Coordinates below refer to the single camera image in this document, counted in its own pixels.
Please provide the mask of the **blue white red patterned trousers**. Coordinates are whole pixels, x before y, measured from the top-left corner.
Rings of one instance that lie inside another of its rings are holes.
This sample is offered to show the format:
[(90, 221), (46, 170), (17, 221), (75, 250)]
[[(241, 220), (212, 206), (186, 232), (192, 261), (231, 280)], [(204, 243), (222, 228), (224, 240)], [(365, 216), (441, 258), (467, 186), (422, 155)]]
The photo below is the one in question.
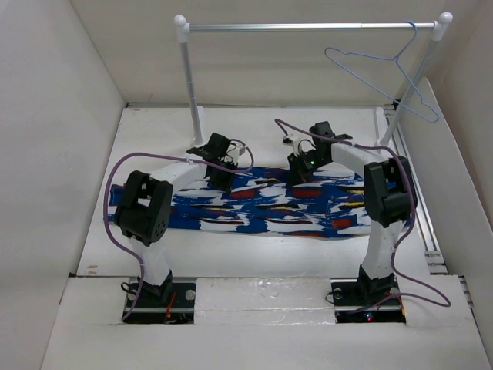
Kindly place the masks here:
[(256, 166), (236, 175), (230, 192), (197, 180), (173, 196), (172, 229), (217, 233), (282, 234), (335, 239), (369, 234), (364, 181), (326, 166), (310, 182), (289, 187), (287, 169)]

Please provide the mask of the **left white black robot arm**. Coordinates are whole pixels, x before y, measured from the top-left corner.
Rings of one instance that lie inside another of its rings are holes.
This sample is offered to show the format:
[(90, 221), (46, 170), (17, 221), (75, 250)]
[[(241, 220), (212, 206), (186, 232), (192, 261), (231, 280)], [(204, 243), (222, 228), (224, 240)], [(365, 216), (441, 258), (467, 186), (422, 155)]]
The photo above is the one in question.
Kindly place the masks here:
[(144, 296), (160, 306), (172, 297), (173, 273), (159, 240), (169, 227), (173, 196), (203, 179), (220, 191), (230, 190), (234, 175), (242, 172), (238, 159), (245, 152), (249, 150), (244, 142), (213, 133), (207, 143), (193, 146), (183, 157), (132, 153), (123, 158), (144, 156), (171, 162), (152, 173), (131, 172), (113, 216), (114, 224), (131, 243), (130, 247), (117, 246), (139, 262), (137, 301)]

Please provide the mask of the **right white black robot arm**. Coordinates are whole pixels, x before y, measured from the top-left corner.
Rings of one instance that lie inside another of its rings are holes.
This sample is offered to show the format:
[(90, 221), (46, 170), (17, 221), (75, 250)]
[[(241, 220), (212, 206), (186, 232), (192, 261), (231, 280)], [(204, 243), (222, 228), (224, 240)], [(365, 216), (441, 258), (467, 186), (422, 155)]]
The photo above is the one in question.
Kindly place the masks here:
[(315, 170), (337, 163), (364, 181), (364, 209), (371, 219), (367, 253), (356, 281), (333, 280), (330, 296), (336, 306), (368, 306), (388, 297), (395, 288), (393, 259), (399, 236), (413, 220), (417, 199), (408, 160), (385, 157), (374, 146), (363, 146), (347, 134), (337, 135), (327, 121), (308, 131), (313, 149), (303, 151), (302, 140), (285, 134), (292, 148), (288, 156), (288, 184), (308, 182)]

